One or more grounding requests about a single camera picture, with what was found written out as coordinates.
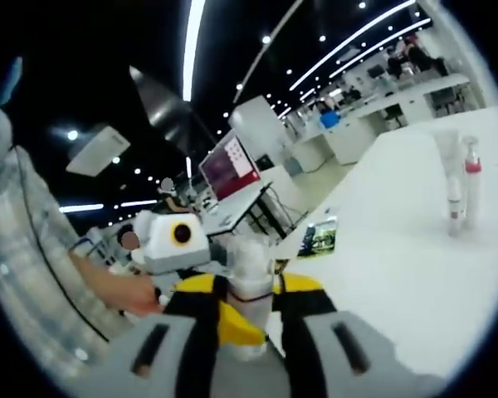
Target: plaid shirt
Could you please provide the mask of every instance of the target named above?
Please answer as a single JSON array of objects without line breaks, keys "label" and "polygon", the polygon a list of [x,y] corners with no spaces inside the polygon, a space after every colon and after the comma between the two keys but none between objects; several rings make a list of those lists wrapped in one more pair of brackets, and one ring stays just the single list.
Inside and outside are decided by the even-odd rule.
[{"label": "plaid shirt", "polygon": [[12,150],[0,178],[0,303],[41,368],[63,385],[97,363],[108,344],[80,318],[52,277],[28,219],[22,186],[45,255],[76,307],[109,339],[130,323],[85,286],[68,255],[79,236],[29,155],[22,148]]}]

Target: monitor screen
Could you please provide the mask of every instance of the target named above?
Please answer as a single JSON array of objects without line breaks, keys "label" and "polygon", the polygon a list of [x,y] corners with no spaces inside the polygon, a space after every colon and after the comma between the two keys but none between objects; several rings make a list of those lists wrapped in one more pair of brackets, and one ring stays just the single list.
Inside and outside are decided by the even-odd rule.
[{"label": "monitor screen", "polygon": [[367,69],[367,73],[373,79],[376,79],[377,77],[379,77],[380,75],[383,75],[385,73],[385,69],[381,65],[376,65],[376,66],[373,66],[370,69]]},{"label": "monitor screen", "polygon": [[219,201],[260,180],[254,163],[235,134],[228,134],[200,168]]}]

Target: yellow circle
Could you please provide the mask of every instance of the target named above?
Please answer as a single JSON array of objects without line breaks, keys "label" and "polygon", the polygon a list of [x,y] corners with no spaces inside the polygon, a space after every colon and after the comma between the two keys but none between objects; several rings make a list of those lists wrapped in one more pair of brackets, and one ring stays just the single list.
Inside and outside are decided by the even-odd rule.
[{"label": "yellow circle", "polygon": [[[186,226],[188,228],[188,230],[190,231],[190,237],[188,238],[188,240],[186,242],[179,242],[176,238],[175,238],[175,230],[177,230],[177,228],[179,226]],[[176,246],[185,246],[187,245],[188,243],[190,243],[190,240],[192,240],[192,229],[187,225],[185,224],[184,222],[178,222],[177,224],[175,224],[173,227],[172,227],[172,233],[171,233],[171,237],[172,237],[172,242],[174,245]]]}]

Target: red cap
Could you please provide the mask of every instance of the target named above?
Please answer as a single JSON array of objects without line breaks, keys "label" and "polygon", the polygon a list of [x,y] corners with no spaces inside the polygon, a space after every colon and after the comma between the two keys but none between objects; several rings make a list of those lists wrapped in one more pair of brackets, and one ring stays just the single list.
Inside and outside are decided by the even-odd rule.
[{"label": "red cap", "polygon": [[476,174],[481,172],[480,160],[478,160],[477,163],[465,162],[465,171],[469,174]]}]

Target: white robot head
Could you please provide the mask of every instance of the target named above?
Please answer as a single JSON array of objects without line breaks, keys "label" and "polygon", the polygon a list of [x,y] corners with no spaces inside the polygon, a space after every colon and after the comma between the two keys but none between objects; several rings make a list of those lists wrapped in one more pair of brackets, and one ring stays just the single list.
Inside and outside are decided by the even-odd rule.
[{"label": "white robot head", "polygon": [[134,231],[144,249],[144,270],[165,274],[210,262],[208,238],[191,213],[157,215],[141,211]]}]

